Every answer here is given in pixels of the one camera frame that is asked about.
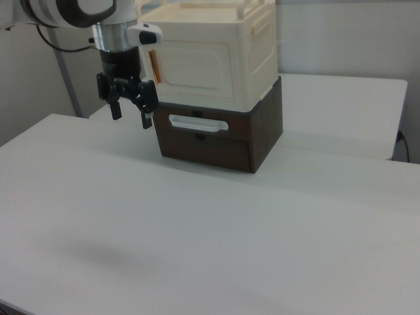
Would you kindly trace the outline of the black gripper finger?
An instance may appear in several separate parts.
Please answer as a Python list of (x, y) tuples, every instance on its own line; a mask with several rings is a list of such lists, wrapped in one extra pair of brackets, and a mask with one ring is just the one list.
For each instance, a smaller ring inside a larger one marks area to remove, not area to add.
[(121, 107), (119, 105), (119, 93), (117, 91), (117, 85), (108, 79), (104, 72), (96, 75), (98, 96), (99, 99), (105, 100), (110, 105), (110, 110), (113, 120), (118, 120), (122, 117)]
[(148, 129), (152, 126), (154, 111), (159, 107), (155, 83), (153, 80), (137, 81), (134, 79), (130, 82), (130, 88), (129, 99), (140, 111), (143, 129)]

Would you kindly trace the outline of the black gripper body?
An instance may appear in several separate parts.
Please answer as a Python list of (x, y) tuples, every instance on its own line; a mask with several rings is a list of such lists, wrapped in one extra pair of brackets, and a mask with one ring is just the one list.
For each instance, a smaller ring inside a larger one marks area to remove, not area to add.
[(120, 97), (135, 98), (139, 93), (140, 54), (138, 48), (126, 51), (100, 51), (103, 71), (99, 73), (99, 98), (108, 99), (111, 88), (116, 85)]

